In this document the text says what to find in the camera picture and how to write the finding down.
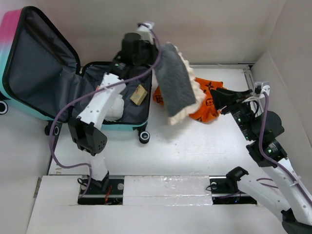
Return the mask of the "grey cream fleece blanket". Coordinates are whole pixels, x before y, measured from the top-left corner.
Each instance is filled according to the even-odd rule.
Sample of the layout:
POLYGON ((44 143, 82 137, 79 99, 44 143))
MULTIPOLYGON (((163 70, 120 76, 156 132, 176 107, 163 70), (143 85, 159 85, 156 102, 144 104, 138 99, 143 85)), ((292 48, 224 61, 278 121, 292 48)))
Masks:
POLYGON ((154 68, 168 123, 175 125, 199 110, 206 95, 196 81, 193 68, 172 43, 160 48, 160 61, 154 68))

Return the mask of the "white drawstring bag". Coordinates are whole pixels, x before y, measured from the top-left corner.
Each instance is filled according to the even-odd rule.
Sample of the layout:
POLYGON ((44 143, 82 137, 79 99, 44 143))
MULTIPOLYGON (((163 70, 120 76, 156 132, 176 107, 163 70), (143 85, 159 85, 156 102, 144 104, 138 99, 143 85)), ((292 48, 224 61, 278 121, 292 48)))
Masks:
POLYGON ((122 118, 124 111, 124 100, 121 94, 114 100, 112 106, 109 108, 104 120, 117 121, 122 118))

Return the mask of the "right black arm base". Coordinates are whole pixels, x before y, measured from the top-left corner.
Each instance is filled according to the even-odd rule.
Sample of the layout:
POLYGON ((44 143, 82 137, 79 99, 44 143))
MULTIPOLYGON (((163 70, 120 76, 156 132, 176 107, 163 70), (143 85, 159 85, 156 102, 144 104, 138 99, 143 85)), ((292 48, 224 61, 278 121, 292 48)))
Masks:
POLYGON ((257 201, 238 189, 238 181, 248 172, 236 167, 226 175, 215 175, 209 178, 210 184, 205 188, 211 193, 213 205, 253 204, 257 201))

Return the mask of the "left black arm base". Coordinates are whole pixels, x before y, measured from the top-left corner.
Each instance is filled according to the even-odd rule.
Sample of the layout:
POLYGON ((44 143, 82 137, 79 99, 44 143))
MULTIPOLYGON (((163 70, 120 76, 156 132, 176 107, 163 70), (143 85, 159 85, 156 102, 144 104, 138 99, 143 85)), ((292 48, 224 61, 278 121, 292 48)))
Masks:
POLYGON ((79 205, 122 205, 124 191, 124 176, 113 176, 109 179, 106 191, 91 184, 82 197, 78 198, 79 205))

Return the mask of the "small gold box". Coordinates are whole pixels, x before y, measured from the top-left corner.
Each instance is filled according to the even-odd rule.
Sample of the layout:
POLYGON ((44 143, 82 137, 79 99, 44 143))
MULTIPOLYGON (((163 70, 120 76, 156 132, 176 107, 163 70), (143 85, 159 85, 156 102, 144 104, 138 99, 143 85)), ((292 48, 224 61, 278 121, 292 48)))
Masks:
POLYGON ((133 94, 130 97, 130 100, 137 106, 140 106, 141 103, 146 98, 148 92, 146 89, 140 84, 136 90, 133 92, 133 94))

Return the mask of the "orange patterned towel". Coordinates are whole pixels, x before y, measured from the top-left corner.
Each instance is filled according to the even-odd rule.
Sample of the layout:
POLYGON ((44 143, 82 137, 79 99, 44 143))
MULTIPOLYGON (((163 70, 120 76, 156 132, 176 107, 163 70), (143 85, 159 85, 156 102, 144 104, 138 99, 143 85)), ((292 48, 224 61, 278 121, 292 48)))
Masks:
POLYGON ((186 117, 207 123, 219 116, 215 109, 211 90, 223 88, 223 82, 197 78, 170 78, 168 81, 156 77, 158 87, 153 94, 153 101, 163 105, 168 114, 168 123, 175 125, 186 117))

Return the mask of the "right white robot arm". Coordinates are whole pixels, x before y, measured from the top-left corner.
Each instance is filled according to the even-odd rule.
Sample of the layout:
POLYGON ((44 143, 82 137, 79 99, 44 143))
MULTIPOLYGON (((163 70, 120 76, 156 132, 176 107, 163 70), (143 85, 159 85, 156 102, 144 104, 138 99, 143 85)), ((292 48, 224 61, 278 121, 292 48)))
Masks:
POLYGON ((284 133, 284 128, 279 115, 268 110, 269 94, 270 86, 264 83, 243 92, 224 88, 211 90, 215 108, 223 115, 232 115, 244 138, 251 142, 246 147, 249 155, 275 183, 281 195, 254 179, 242 167, 229 171, 220 183, 211 181, 209 188, 218 194, 220 201, 247 194, 275 215, 286 233, 310 234, 312 195, 276 139, 284 133))

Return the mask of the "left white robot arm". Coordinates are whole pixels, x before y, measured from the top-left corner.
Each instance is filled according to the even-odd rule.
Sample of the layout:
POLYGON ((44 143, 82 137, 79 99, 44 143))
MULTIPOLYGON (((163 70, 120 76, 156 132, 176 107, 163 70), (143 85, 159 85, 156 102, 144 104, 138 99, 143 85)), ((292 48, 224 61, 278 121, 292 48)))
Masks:
POLYGON ((109 172, 104 160, 96 157, 106 146, 107 137, 102 126, 127 126, 138 130, 139 141, 146 144, 150 134, 146 131, 149 115, 152 66, 158 61, 155 36, 143 33, 125 34, 121 50, 111 62, 95 62, 103 69, 103 78, 84 109, 70 118, 68 127, 77 147, 90 153, 89 183, 97 193, 109 186, 109 172))

